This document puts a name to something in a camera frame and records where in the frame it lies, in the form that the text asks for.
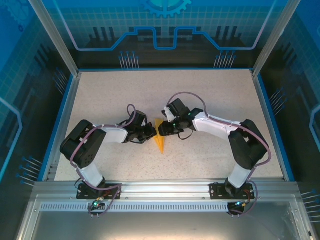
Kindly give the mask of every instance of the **speckled table surface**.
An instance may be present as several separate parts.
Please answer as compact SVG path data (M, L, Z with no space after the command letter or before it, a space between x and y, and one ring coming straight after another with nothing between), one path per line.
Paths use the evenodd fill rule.
M96 125L122 122L128 118L128 104L134 104L154 123L154 118L163 118L161 110L169 98L181 91L201 96L211 115L239 122L253 120L272 152L271 162L253 176L283 176L251 73L245 69L82 73L67 135L82 119ZM203 108L193 96L181 95L180 99L191 110ZM195 132L185 141L176 135L167 136L164 154L154 139L144 144L102 143L95 163L107 180L138 181L227 178L236 162L228 142ZM77 173L61 155L55 180L77 179Z

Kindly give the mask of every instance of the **enclosure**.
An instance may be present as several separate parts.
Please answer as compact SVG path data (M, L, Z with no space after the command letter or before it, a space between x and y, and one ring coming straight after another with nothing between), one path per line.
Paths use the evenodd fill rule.
M317 1L0 0L0 29L1 239L319 238ZM122 187L92 219L62 142L81 120L127 120L128 104L165 120L178 92L260 130L272 158L249 179L250 214L212 199L236 164L230 145L185 131L163 153L154 139L103 142L94 162Z

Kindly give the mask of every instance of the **yellow object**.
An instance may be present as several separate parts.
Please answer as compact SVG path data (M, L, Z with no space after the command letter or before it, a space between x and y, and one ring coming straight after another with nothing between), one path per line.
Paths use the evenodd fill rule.
M164 120L161 119L161 118L156 118L155 119L155 130L156 130L157 136L154 137L154 140L155 140L156 144L158 145L158 148L160 149L160 152L162 154L164 154L164 151L165 151L165 137L164 136L160 136L160 134L159 134L159 126L163 122L164 122Z

